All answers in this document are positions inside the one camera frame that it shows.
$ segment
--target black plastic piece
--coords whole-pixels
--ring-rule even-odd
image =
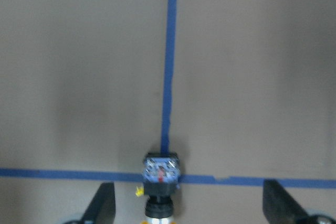
[[[309,216],[275,179],[265,179],[262,203],[264,215],[270,224],[336,224],[333,219],[323,215]]]
[[[144,194],[155,196],[172,195],[177,187],[177,183],[143,183]]]
[[[170,197],[150,196],[146,203],[145,215],[150,218],[168,218],[173,212],[173,201]]]
[[[113,224],[115,203],[114,183],[102,183],[82,218],[65,224]]]

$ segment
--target black cylindrical part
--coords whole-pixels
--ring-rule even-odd
[[[150,196],[146,203],[145,214],[150,218],[163,219],[173,215],[172,199],[168,197]]]

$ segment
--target horizontal blue tape line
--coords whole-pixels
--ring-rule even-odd
[[[142,182],[137,173],[88,172],[74,170],[38,170],[0,168],[1,177],[42,178],[42,179],[83,179],[114,182]],[[336,179],[275,178],[285,187],[336,189]],[[263,186],[264,178],[227,177],[215,178],[209,175],[182,175],[180,183],[227,186]]]

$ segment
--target vertical blue tape line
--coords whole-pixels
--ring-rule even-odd
[[[161,153],[169,152],[169,128],[172,111],[172,81],[174,73],[175,29],[176,29],[176,2],[168,0],[166,51],[164,62],[164,84],[162,102],[161,125]]]

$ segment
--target painter's tape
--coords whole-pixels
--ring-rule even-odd
[[[169,152],[169,128],[170,115],[172,111],[172,81],[174,73],[175,53],[176,2],[177,0],[168,0],[167,7],[166,51],[164,62],[161,124],[161,153]]]
[[[0,168],[0,177],[41,178],[41,179],[77,179],[99,180],[114,182],[138,182],[143,180],[142,174],[116,172],[90,172],[75,170],[37,170],[37,169],[8,169]],[[336,179],[304,179],[304,178],[275,178],[285,187],[336,189]],[[222,186],[263,186],[264,178],[260,177],[227,177],[215,178],[210,175],[182,175],[180,183]]]

